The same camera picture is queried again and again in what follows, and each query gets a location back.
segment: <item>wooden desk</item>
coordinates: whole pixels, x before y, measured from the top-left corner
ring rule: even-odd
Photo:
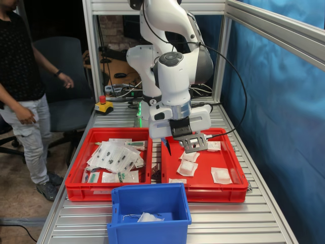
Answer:
[[[83,57],[84,57],[83,66],[87,69],[91,69],[91,65],[85,64],[85,57],[87,54],[89,54],[89,51],[85,51],[83,54]],[[99,56],[100,56],[100,60],[101,60],[103,58],[102,52],[99,52]],[[137,73],[137,71],[135,69],[133,69],[130,65],[128,65],[127,62],[113,59],[110,57],[108,59],[110,59],[112,61],[111,63],[108,63],[108,65],[110,67],[113,84],[123,84],[123,83],[129,84],[132,81],[134,81],[135,79],[137,80],[137,84],[140,82],[139,74]],[[101,70],[103,72],[104,64],[100,63],[100,65],[101,65]],[[109,75],[107,64],[105,64],[105,73],[107,75]],[[125,78],[117,79],[114,77],[114,75],[116,73],[125,73],[125,74],[128,74],[128,76],[126,76]]]

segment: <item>hand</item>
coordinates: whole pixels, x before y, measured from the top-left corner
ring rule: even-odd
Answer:
[[[15,110],[15,113],[22,125],[31,125],[32,123],[36,123],[33,112],[30,111],[28,108],[20,106],[18,109]]]
[[[73,88],[75,86],[73,80],[64,73],[59,74],[58,78],[64,82],[64,87],[66,89]]]

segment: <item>floor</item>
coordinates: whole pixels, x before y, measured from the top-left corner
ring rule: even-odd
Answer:
[[[1,135],[0,139],[12,136],[12,132]],[[52,140],[59,139],[61,133],[54,133]],[[11,143],[4,145],[12,148]],[[64,176],[67,171],[65,156],[67,144],[63,144],[50,150],[48,158],[48,170]],[[47,201],[36,191],[35,185],[29,178],[29,171],[23,164],[20,156],[0,154],[0,219],[2,218],[35,218],[45,219],[51,209],[52,202]],[[31,236],[38,239],[42,225],[26,226]],[[20,227],[0,227],[1,244],[35,243],[27,232]]]

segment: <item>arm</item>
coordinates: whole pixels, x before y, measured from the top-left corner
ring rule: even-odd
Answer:
[[[0,101],[2,101],[15,112],[17,118],[22,124],[36,123],[33,112],[18,103],[1,84]]]
[[[51,74],[56,74],[59,71],[59,69],[55,67],[53,64],[51,64],[51,62],[47,60],[34,46],[32,46],[32,48],[33,48],[35,60],[39,66],[41,66]],[[74,87],[73,80],[68,75],[61,73],[58,75],[58,78],[64,82],[65,88]]]

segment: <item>man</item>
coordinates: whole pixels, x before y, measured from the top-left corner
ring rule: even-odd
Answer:
[[[0,0],[0,115],[24,147],[38,192],[54,201],[63,178],[46,169],[50,114],[38,65],[66,88],[74,83],[32,46],[22,18],[13,12],[17,4],[18,0]]]

